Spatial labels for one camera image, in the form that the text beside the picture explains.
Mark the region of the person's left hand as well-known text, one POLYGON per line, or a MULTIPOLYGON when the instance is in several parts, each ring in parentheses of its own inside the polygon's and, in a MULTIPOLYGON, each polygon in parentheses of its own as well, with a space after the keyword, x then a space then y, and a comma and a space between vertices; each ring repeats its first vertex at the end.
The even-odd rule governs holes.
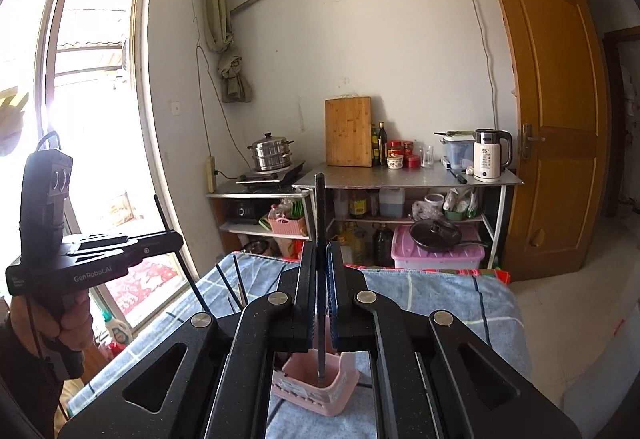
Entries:
POLYGON ((21 345, 37 354, 35 336, 57 339, 73 351, 84 351, 93 343, 92 315, 87 291, 74 295, 73 303, 62 317, 50 313, 24 296, 14 296, 10 304, 10 323, 21 345))

